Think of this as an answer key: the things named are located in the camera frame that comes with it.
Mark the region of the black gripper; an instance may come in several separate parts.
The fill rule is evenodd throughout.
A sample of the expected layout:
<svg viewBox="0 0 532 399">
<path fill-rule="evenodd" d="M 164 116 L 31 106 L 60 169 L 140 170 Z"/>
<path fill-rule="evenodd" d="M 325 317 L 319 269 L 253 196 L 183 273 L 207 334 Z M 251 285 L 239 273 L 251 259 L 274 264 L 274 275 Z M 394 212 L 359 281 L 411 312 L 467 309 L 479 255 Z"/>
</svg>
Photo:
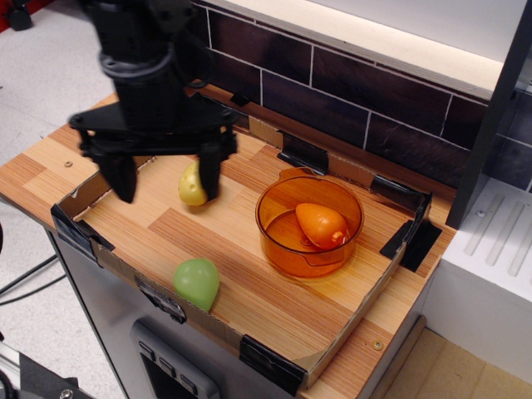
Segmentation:
<svg viewBox="0 0 532 399">
<path fill-rule="evenodd" d="M 120 62 L 100 55 L 113 80 L 118 101 L 73 115 L 70 126 L 81 135 L 84 155 L 124 202 L 135 197 L 134 159 L 126 155 L 199 156 L 199 178 L 207 201 L 219 195 L 221 164 L 236 152 L 236 115 L 199 95 L 185 94 L 175 51 L 147 62 Z"/>
</svg>

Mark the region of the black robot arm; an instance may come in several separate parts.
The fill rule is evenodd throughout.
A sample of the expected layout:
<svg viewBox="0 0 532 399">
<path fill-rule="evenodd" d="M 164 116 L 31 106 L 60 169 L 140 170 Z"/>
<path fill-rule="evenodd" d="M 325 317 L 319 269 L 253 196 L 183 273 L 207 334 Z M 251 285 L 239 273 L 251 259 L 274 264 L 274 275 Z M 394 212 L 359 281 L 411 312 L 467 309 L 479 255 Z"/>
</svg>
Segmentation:
<svg viewBox="0 0 532 399">
<path fill-rule="evenodd" d="M 119 198 L 132 202 L 137 156 L 197 155 L 208 200 L 219 194 L 221 164 L 237 151 L 237 115 L 199 89 L 213 75 L 213 57 L 189 30 L 188 1 L 86 1 L 101 44 L 99 60 L 118 101 L 72 116 L 80 149 Z"/>
</svg>

